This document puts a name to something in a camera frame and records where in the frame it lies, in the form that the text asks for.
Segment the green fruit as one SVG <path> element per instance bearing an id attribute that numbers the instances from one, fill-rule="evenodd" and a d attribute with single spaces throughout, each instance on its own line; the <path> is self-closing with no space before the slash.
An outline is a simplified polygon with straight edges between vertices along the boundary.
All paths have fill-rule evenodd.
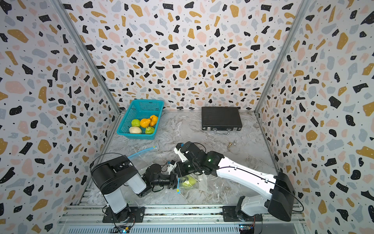
<path id="1" fill-rule="evenodd" d="M 187 175 L 182 178 L 180 186 L 182 188 L 192 188 L 196 183 L 197 180 L 194 177 Z"/>

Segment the clear zip-top bag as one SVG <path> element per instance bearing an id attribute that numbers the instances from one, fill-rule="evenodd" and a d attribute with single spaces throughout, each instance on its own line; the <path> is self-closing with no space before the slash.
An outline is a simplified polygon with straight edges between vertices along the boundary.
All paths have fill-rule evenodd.
<path id="1" fill-rule="evenodd" d="M 150 147 L 144 150 L 141 150 L 131 156 L 128 156 L 128 159 L 139 171 L 140 175 L 144 175 L 146 170 L 153 164 L 159 164 L 161 166 L 161 173 L 169 175 L 169 161 L 164 159 L 160 150 L 157 146 Z"/>
<path id="2" fill-rule="evenodd" d="M 194 175 L 197 183 L 192 188 L 179 187 L 179 194 L 190 204 L 226 204 L 232 189 L 220 177 Z"/>

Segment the orange fruit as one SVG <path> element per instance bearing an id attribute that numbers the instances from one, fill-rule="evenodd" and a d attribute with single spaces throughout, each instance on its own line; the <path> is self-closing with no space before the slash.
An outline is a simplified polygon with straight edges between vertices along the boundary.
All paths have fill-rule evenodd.
<path id="1" fill-rule="evenodd" d="M 147 128 L 147 127 L 149 127 L 149 126 L 151 125 L 151 122 L 152 122 L 151 119 L 142 119 L 142 120 L 140 121 L 140 126 L 141 126 L 142 128 Z"/>
<path id="2" fill-rule="evenodd" d="M 150 120 L 151 120 L 150 126 L 154 127 L 158 123 L 158 116 L 152 115 L 150 116 Z"/>

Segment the beige fruit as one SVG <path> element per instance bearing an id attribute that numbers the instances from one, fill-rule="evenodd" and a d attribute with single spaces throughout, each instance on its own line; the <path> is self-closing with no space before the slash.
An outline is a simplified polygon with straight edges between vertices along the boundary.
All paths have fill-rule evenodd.
<path id="1" fill-rule="evenodd" d="M 142 134 L 142 129 L 138 126 L 133 126 L 129 128 L 130 134 Z"/>

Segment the green pear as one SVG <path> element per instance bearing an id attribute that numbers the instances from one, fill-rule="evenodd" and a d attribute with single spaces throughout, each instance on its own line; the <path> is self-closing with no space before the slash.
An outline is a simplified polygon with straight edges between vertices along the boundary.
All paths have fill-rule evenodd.
<path id="1" fill-rule="evenodd" d="M 154 133 L 155 133 L 155 129 L 153 127 L 151 127 L 151 126 L 146 127 L 146 129 L 145 129 L 145 134 L 146 135 L 152 135 Z"/>
<path id="2" fill-rule="evenodd" d="M 140 127 L 141 126 L 140 123 L 141 123 L 140 120 L 134 119 L 134 120 L 131 121 L 131 126 L 132 127 Z"/>

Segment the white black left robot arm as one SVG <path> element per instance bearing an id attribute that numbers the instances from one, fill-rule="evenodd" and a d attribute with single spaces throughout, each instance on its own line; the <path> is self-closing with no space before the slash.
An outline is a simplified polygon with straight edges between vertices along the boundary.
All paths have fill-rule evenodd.
<path id="1" fill-rule="evenodd" d="M 128 205 L 122 193 L 122 187 L 129 187 L 136 195 L 143 197 L 150 192 L 155 193 L 155 187 L 176 189 L 178 185 L 177 174 L 163 173 L 162 166 L 159 164 L 149 166 L 144 175 L 140 175 L 126 156 L 119 156 L 92 166 L 91 176 L 109 205 L 105 210 L 103 222 L 114 224 L 127 222 L 131 218 L 135 222 L 141 222 L 140 213 L 144 210 L 144 208 Z"/>

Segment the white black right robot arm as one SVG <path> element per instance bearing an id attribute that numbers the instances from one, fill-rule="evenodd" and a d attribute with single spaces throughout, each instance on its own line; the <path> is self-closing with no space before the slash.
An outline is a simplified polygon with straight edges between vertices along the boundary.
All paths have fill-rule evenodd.
<path id="1" fill-rule="evenodd" d="M 257 214 L 271 214 L 273 217 L 289 222 L 293 214 L 295 190 L 288 175 L 265 174 L 242 166 L 224 155 L 211 151 L 182 151 L 174 149 L 180 158 L 174 171 L 178 177 L 193 173 L 214 175 L 241 184 L 257 196 L 241 196 L 235 212 L 241 218 Z"/>

